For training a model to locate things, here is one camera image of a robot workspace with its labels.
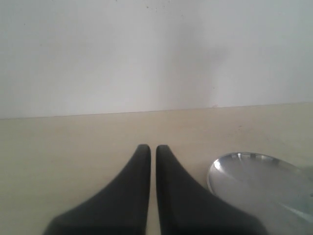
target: beige table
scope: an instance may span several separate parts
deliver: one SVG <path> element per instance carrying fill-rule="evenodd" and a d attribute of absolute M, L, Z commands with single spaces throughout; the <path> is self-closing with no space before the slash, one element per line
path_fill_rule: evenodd
<path fill-rule="evenodd" d="M 140 143 L 153 152 L 147 234 L 157 235 L 158 144 L 204 187 L 212 161 L 233 151 L 273 155 L 310 174 L 313 104 L 0 120 L 0 234 L 41 234 L 103 188 Z"/>

